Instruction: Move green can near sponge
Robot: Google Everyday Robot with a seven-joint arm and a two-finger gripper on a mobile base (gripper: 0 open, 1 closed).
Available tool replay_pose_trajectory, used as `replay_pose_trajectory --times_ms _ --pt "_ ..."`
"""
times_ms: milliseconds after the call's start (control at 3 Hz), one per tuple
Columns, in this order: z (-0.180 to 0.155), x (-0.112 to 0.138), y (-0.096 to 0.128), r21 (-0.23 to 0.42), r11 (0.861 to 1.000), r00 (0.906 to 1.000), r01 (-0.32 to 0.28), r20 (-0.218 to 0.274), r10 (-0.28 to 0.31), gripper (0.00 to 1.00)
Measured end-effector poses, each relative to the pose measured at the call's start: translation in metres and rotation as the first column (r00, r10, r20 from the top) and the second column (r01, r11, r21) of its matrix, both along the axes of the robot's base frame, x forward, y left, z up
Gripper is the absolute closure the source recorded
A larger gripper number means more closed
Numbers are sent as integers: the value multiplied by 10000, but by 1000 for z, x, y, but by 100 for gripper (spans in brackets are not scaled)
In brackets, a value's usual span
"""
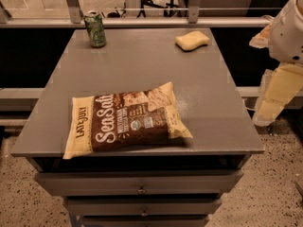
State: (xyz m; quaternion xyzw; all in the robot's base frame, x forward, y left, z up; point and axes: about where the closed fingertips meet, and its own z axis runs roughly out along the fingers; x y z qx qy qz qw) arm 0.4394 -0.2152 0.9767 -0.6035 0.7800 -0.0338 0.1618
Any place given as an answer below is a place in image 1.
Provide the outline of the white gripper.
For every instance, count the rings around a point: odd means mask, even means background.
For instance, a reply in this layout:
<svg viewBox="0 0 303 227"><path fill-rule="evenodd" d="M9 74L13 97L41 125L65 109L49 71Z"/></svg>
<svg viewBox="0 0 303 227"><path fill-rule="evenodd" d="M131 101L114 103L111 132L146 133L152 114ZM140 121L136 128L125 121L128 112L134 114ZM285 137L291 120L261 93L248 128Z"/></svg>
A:
<svg viewBox="0 0 303 227"><path fill-rule="evenodd" d="M260 84L253 123L265 127L273 123L285 106L303 89L303 0L289 0L272 25L254 36L249 45L269 46L270 56L282 62L274 71L266 70Z"/></svg>

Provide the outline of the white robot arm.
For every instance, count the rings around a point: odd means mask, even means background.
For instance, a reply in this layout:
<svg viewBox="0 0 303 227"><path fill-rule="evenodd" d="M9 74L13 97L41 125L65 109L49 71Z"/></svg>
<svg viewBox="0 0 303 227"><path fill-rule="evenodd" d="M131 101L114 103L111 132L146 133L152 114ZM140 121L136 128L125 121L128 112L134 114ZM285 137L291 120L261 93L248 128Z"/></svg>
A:
<svg viewBox="0 0 303 227"><path fill-rule="evenodd" d="M289 0L249 45L267 47L270 57L279 62L274 71L264 72L254 108L253 123L265 127L303 89L303 0Z"/></svg>

